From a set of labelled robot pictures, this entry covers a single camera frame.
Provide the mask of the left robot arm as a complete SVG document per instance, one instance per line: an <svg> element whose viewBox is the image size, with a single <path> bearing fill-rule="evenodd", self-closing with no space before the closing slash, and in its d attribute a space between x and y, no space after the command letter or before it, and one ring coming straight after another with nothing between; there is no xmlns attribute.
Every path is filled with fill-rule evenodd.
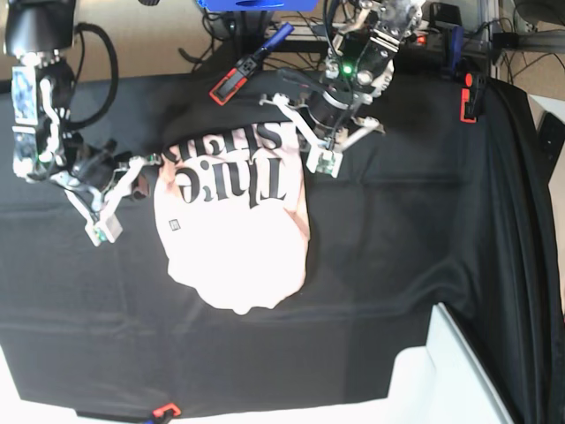
<svg viewBox="0 0 565 424"><path fill-rule="evenodd" d="M358 1L355 17L335 26L337 3L326 1L324 72L314 78L290 68L278 70L279 77L305 88L307 95L292 100L276 93L260 101L276 106L296 126L311 173L337 177L347 149L371 133L385 132L377 118L358 112L389 87L394 58L418 31L423 5L412 0Z"/></svg>

